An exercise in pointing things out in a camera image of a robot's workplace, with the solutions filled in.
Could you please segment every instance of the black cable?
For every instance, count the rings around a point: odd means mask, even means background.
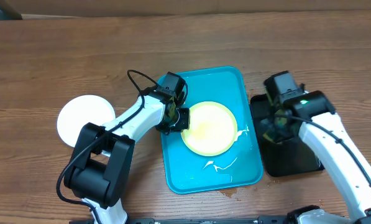
[[[186,93],[185,93],[185,96],[184,96],[184,102],[185,103],[185,100],[186,100],[186,97],[188,96],[188,84],[185,83],[185,89],[186,89]]]
[[[158,84],[155,80],[153,80],[152,78],[150,78],[148,75],[146,75],[146,74],[144,74],[144,73],[142,73],[142,72],[139,72],[139,71],[136,71],[136,70],[130,69],[130,70],[127,71],[127,75],[129,76],[131,82],[135,85],[135,87],[138,87],[138,86],[135,84],[134,80],[130,77],[130,75],[129,75],[130,72],[134,72],[134,73],[137,73],[137,74],[139,74],[139,75],[142,75],[143,77],[148,78],[148,79],[149,79],[151,82],[153,82],[155,85],[159,86],[159,84]]]
[[[371,178],[367,174],[367,172],[364,169],[364,167],[362,166],[362,164],[359,162],[358,158],[355,156],[355,154],[351,151],[351,149],[344,143],[344,141],[341,138],[337,137],[331,131],[329,131],[326,128],[320,126],[319,124],[317,124],[315,122],[312,122],[312,121],[309,121],[307,119],[299,118],[299,117],[296,117],[296,116],[282,115],[282,114],[276,114],[275,117],[276,118],[288,118],[288,119],[294,119],[294,120],[302,121],[302,122],[311,124],[311,125],[319,128],[320,130],[324,131],[326,134],[330,135],[332,138],[334,138],[336,140],[336,143],[340,144],[349,153],[351,158],[357,164],[357,167],[360,169],[361,173],[364,175],[366,181],[369,183],[369,186],[371,187]]]
[[[135,71],[135,70],[128,70],[127,71],[127,76],[129,77],[130,81],[133,83],[133,85],[136,87],[137,91],[140,93],[140,96],[141,96],[141,99],[142,99],[142,102],[141,102],[141,105],[140,107],[132,114],[130,115],[128,118],[126,118],[124,121],[121,121],[119,122],[119,124],[117,124],[115,127],[111,128],[110,130],[106,131],[103,135],[101,135],[99,138],[95,139],[90,145],[88,145],[84,150],[82,150],[75,158],[72,159],[72,161],[70,161],[68,163],[68,165],[66,165],[66,167],[62,170],[60,176],[58,177],[58,180],[57,180],[57,186],[55,187],[56,191],[57,191],[57,195],[58,197],[64,201],[64,202],[68,202],[68,203],[72,203],[72,204],[76,204],[76,205],[84,205],[84,206],[87,206],[90,208],[90,210],[94,213],[94,216],[96,218],[96,221],[98,224],[102,224],[101,223],[101,220],[99,219],[99,216],[98,216],[98,213],[96,212],[96,208],[88,203],[88,202],[82,202],[82,201],[78,201],[78,200],[72,200],[72,199],[69,199],[69,198],[66,198],[62,195],[61,193],[61,189],[60,189],[60,186],[61,186],[61,182],[62,182],[62,179],[65,175],[65,173],[67,172],[67,170],[75,163],[75,161],[81,156],[83,155],[85,152],[88,151],[88,149],[90,149],[91,147],[94,147],[95,145],[97,145],[98,143],[100,143],[101,141],[103,141],[109,134],[111,134],[113,131],[117,130],[118,128],[120,128],[121,126],[123,126],[124,124],[126,124],[127,122],[129,122],[132,118],[134,118],[138,113],[140,113],[140,111],[144,108],[144,105],[145,105],[145,98],[143,96],[143,94],[141,94],[141,89],[138,87],[138,85],[135,83],[135,81],[133,80],[133,78],[131,78],[130,76],[130,72],[134,72],[134,73],[137,73],[139,75],[142,75],[143,77],[145,78],[148,78],[149,80],[151,80],[153,83],[155,83],[156,85],[158,85],[158,83],[151,79],[150,77],[148,77],[146,74],[143,74],[141,72],[138,72],[138,71]]]

